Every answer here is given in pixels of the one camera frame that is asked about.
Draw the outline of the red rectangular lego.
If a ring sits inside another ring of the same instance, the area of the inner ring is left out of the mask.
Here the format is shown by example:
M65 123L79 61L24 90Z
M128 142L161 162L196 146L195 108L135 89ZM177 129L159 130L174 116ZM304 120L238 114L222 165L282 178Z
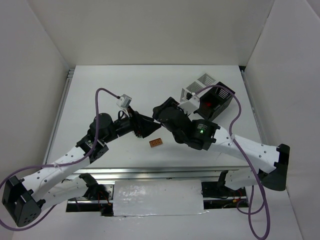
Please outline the red rectangular lego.
M207 107L210 107L210 108L213 107L213 104L212 104L211 102L205 101L204 104L205 104Z

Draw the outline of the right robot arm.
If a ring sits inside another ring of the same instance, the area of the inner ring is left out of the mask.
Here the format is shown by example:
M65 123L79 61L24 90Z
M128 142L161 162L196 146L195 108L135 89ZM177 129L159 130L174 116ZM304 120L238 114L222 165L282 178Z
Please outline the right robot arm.
M191 120L189 114L200 107L200 99L192 96L182 103L169 97L153 108L153 119L170 131L178 144L208 152L218 152L244 160L248 167L225 171L219 183L238 190L261 183L274 191L286 189L290 147L285 144L270 146L239 135L230 134L222 126L205 119Z

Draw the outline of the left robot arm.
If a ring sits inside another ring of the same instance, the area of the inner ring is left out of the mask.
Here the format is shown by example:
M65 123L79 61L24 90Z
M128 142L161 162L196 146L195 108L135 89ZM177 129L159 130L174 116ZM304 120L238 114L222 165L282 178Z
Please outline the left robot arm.
M18 178L18 170L0 184L3 188L2 204L12 217L14 231L24 231L37 224L43 210L77 197L96 198L105 188L89 174L74 179L70 175L87 167L108 150L107 144L133 132L146 138L161 127L153 118L129 111L129 115L113 121L107 113L99 113L89 126L87 134L65 155L51 164L35 165L36 172Z

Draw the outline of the brown flat lego plate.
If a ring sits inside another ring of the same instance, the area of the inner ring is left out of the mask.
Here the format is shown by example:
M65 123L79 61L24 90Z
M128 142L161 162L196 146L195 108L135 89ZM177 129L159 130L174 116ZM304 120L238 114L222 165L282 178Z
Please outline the brown flat lego plate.
M156 139L149 141L149 145L151 148L158 147L162 144L163 144L163 141L161 138L156 138Z

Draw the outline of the black slatted container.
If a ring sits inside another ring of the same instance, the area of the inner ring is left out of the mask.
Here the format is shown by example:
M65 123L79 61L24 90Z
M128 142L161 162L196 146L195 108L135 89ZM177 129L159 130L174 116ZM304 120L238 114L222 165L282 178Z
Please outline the black slatted container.
M211 122L229 106L233 99L232 94L236 93L222 82L218 82L216 85L222 86L223 88L212 87L207 91L200 97L199 109L194 112L195 114L200 115L203 119ZM211 102L212 107L206 106L205 102Z

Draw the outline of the white slatted container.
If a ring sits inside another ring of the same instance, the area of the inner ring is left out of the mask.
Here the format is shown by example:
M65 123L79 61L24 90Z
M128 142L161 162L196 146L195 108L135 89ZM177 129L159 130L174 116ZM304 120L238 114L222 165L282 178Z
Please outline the white slatted container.
M188 86L183 87L180 94L180 102L185 102L187 100L187 93L195 93L203 88L215 85L217 80L214 79L208 73L204 73L200 77L198 77L195 81L190 83Z

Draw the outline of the white tape panel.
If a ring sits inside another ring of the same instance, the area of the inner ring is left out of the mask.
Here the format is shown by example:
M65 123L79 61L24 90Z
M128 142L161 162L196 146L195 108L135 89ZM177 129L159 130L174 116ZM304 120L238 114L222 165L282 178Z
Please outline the white tape panel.
M117 217L188 216L205 212L201 181L117 181L113 214Z

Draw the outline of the aluminium front rail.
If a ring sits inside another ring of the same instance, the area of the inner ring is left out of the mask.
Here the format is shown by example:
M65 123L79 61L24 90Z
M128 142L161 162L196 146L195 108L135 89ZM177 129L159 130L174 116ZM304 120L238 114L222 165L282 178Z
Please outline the aluminium front rail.
M66 179L73 179L88 173L97 182L110 181L151 181L151 180L186 180L197 179L216 181L223 171L238 171L246 166L206 166L206 167L136 167L136 168L83 168L70 173Z

